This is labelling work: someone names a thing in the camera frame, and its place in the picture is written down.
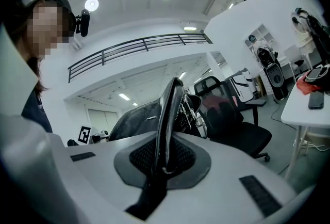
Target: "red object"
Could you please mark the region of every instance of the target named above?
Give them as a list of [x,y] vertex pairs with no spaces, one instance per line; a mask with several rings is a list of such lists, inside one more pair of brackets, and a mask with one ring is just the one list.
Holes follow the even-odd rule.
[[311,84],[305,82],[306,74],[304,75],[303,78],[299,78],[297,81],[297,87],[303,92],[303,94],[307,95],[309,93],[312,93],[313,91],[320,90],[321,87],[311,85]]

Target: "smartphone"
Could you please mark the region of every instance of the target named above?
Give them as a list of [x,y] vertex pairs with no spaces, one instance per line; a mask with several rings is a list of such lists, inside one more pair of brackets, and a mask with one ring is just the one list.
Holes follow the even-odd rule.
[[315,68],[313,70],[311,70],[309,72],[309,74],[307,75],[305,81],[308,83],[313,83],[315,81],[315,78],[317,78],[319,76],[319,74],[321,73],[322,68]]
[[309,109],[322,109],[324,106],[324,93],[314,91],[310,93],[308,108]]

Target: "fluorescent light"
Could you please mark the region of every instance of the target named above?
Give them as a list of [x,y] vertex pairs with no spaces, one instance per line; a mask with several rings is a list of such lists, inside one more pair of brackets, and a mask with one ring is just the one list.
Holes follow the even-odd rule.
[[196,30],[196,27],[184,27],[184,30]]
[[98,0],[86,0],[85,8],[90,12],[95,11],[98,8]]
[[185,74],[186,74],[186,72],[183,72],[183,73],[180,75],[179,79],[181,79],[182,77],[184,77]]
[[130,100],[130,99],[129,99],[127,96],[125,96],[124,94],[119,94],[119,96],[122,97],[123,99],[127,100],[127,101]]

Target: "metal railing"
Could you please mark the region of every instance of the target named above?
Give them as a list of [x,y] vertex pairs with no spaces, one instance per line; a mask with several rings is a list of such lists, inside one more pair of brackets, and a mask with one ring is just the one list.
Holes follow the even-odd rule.
[[73,78],[94,67],[101,65],[103,66],[108,61],[129,55],[131,53],[149,52],[151,49],[169,45],[177,46],[194,43],[212,44],[210,39],[204,33],[166,34],[122,42],[120,44],[93,53],[68,67],[69,83]]

